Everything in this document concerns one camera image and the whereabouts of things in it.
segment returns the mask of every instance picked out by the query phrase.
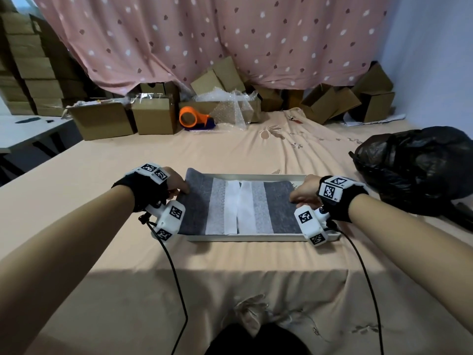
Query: bedsheet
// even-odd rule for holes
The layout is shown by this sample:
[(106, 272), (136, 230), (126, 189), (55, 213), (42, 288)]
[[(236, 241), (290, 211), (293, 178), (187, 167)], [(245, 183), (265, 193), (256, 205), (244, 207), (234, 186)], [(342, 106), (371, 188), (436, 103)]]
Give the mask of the bedsheet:
[[(361, 141), (292, 109), (269, 113), (247, 131), (81, 142), (0, 188), (0, 257), (148, 161), (182, 175), (193, 167), (204, 173), (358, 178), (348, 151)], [(424, 219), (471, 238), (448, 223)], [(355, 227), (345, 230), (370, 274), (387, 354), (471, 353), (471, 334)], [(189, 312), (177, 354), (203, 354), (233, 321), (250, 331), (276, 321), (313, 354), (379, 353), (370, 291), (346, 239), (316, 249), (304, 242), (190, 243), (174, 236), (167, 247)], [(183, 322), (168, 260), (133, 214), (27, 353), (168, 354)]]

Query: forearm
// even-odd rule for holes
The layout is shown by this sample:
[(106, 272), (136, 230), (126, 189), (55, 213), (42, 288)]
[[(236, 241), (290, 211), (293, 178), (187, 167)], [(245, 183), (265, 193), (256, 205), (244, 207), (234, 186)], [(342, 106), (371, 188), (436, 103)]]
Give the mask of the forearm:
[(349, 207), (360, 228), (399, 268), (473, 333), (473, 248), (368, 195)]
[(21, 354), (97, 262), (133, 211), (117, 186), (45, 228), (0, 262), (0, 353)]

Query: black garbage bag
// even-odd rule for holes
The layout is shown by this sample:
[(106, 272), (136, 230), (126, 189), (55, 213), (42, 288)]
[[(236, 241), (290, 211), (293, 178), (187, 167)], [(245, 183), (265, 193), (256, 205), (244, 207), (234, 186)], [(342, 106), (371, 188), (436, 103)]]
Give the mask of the black garbage bag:
[(443, 215), (473, 231), (473, 212), (451, 202), (473, 194), (473, 140), (453, 127), (368, 138), (350, 152), (381, 200), (406, 212)]

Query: orange tape dispenser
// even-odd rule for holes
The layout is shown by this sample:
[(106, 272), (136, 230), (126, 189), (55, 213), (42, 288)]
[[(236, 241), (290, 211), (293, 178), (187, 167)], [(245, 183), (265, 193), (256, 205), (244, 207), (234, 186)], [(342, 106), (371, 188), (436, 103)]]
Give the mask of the orange tape dispenser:
[(179, 123), (186, 131), (211, 130), (215, 127), (215, 121), (208, 114), (199, 113), (193, 107), (183, 107), (179, 111)]

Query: white fabric strip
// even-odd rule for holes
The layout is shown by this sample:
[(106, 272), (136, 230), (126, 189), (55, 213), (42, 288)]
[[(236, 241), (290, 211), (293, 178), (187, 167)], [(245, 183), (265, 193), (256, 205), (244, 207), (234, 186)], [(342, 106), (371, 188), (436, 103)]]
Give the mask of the white fabric strip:
[(269, 215), (264, 182), (251, 182), (251, 191), (253, 194), (254, 219), (258, 234), (273, 234), (274, 231), (272, 229), (271, 217)]
[(257, 234), (251, 182), (242, 181), (238, 198), (238, 233)]
[(210, 193), (209, 214), (207, 215), (207, 225), (205, 234), (224, 234), (224, 205), (225, 187), (223, 179), (214, 178), (212, 192)]
[(240, 195), (240, 182), (227, 181), (225, 186), (225, 207), (224, 207), (224, 234), (237, 234), (237, 212), (238, 197)]

